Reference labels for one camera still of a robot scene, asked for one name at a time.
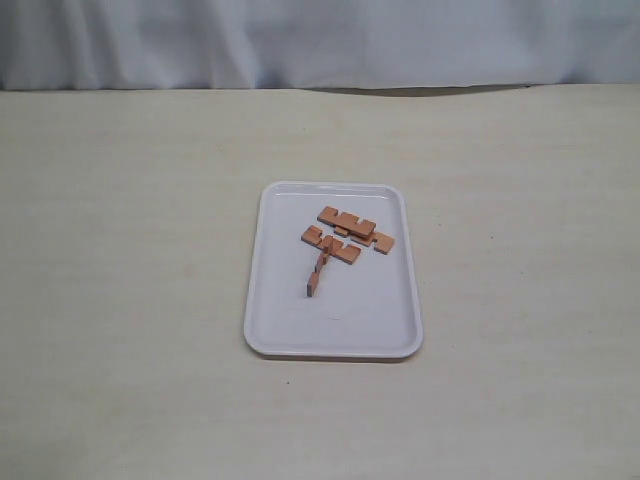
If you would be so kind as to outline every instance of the white fabric backdrop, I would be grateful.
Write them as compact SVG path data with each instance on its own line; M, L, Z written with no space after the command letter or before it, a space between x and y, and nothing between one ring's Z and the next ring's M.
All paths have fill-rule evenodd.
M640 0L0 0L6 89L640 81Z

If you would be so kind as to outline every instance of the table surface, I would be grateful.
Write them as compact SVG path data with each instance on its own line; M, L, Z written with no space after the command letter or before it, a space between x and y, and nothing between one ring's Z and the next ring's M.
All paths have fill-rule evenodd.
M3 479L640 478L640 86L0 94ZM425 344L242 337L276 180L406 196Z

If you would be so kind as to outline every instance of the white curtain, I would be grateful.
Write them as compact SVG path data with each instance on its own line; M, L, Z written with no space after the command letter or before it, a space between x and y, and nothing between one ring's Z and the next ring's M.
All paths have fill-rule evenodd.
M5 89L639 80L640 0L0 0Z

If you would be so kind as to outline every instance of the white tray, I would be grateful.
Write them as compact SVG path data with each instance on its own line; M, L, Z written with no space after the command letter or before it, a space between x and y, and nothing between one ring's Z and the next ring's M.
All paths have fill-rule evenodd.
M396 243L388 255L361 247L353 265L331 258L308 298L320 250L300 237L310 225L333 234L316 220L327 205L376 222L376 230ZM422 320L402 194L354 183L268 186L260 201L244 335L268 356L401 359L416 352Z

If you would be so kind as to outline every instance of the stacked wooden pieces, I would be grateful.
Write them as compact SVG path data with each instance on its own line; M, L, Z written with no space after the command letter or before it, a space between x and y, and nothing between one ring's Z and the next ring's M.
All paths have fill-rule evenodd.
M366 219L360 220L359 217L351 213L338 213L338 210L333 207L325 207L322 212L320 212L320 215L318 215L318 221L333 227L336 235L344 238L350 237L353 241L365 247L369 247L375 242L374 250L384 253L385 255L391 251L395 243L393 237L376 232L376 224L374 222ZM318 282L320 281L320 272L327 264L330 256L339 258L349 265L353 265L362 252L362 250L355 245L344 246L344 242L333 237L333 235L323 237L322 229L315 225L311 225L302 234L302 241L322 250L307 282L308 297L312 297L315 293Z

